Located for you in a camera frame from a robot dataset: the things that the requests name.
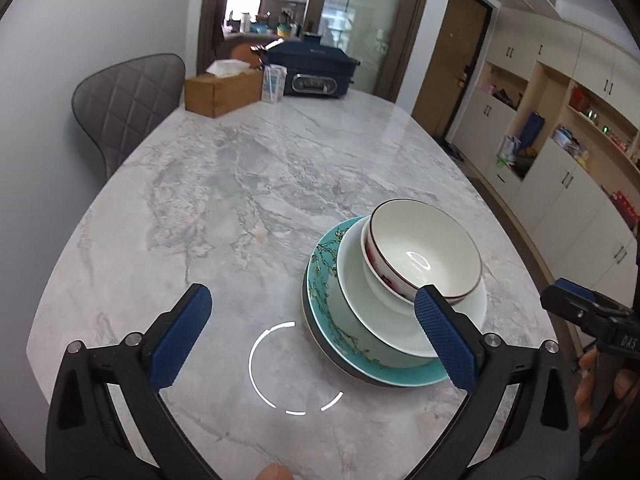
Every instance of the navy blue electric grill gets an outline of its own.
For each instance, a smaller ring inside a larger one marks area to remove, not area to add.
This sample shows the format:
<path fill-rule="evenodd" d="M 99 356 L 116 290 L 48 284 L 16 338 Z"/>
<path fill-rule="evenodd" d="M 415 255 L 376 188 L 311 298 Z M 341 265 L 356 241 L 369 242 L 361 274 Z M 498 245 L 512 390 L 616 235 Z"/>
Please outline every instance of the navy blue electric grill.
<path fill-rule="evenodd" d="M 277 40 L 252 50 L 264 64 L 286 67 L 284 95 L 342 97 L 360 64 L 339 48 L 307 41 Z"/>

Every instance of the gray marble tabletop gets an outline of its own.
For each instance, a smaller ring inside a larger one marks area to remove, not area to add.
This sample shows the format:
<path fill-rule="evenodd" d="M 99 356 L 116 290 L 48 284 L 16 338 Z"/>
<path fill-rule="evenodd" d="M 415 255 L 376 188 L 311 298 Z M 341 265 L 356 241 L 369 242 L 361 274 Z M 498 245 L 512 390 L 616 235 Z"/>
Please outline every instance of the gray marble tabletop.
<path fill-rule="evenodd" d="M 396 197 L 431 203 L 472 235 L 488 290 L 485 332 L 535 347 L 554 337 L 494 215 L 394 104 L 350 91 L 341 100 L 256 103 L 216 120 L 178 109 L 108 181 L 60 256 L 27 348 L 42 391 L 49 399 L 70 341 L 104 346 L 144 332 L 199 282 L 214 313 L 161 395 L 223 478 L 253 479 L 271 462 L 305 480 L 404 478 L 464 393 L 449 380 L 381 388 L 347 375 L 316 346 L 301 308 L 321 235 Z M 254 356 L 255 382 L 282 406 L 274 410 L 252 387 L 248 357 L 265 329 L 290 321 L 295 327 L 265 338 Z M 339 402 L 321 412 L 337 392 Z M 491 449 L 507 397 L 477 457 Z M 151 460 L 130 426 L 134 448 Z"/>

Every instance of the glass door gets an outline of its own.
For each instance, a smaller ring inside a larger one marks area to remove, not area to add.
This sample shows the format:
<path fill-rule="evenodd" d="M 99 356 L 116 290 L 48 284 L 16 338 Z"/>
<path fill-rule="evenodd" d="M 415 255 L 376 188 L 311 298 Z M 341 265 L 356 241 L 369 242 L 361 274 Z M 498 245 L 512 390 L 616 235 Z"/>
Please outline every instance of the glass door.
<path fill-rule="evenodd" d="M 357 90 L 373 93 L 388 52 L 401 0 L 324 0 L 318 33 L 322 44 L 337 46 L 360 61 Z"/>

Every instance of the wooden tissue box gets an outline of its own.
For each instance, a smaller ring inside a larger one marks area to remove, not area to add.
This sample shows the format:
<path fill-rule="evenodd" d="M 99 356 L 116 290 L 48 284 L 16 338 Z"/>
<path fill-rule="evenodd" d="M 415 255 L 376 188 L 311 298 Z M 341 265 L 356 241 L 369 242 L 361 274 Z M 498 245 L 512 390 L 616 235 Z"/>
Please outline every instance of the wooden tissue box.
<path fill-rule="evenodd" d="M 262 97 L 262 71 L 247 70 L 231 77 L 203 74 L 184 83 L 184 107 L 207 117 L 218 117 Z"/>

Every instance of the quilted chair back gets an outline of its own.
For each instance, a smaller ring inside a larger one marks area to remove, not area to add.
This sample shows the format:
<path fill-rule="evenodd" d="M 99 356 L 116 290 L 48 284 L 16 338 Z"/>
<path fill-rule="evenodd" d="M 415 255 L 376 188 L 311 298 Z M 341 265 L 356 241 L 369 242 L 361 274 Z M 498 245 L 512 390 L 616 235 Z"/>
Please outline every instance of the quilted chair back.
<path fill-rule="evenodd" d="M 157 54 L 89 76 L 74 93 L 76 120 L 98 146 L 107 178 L 180 102 L 184 62 Z"/>

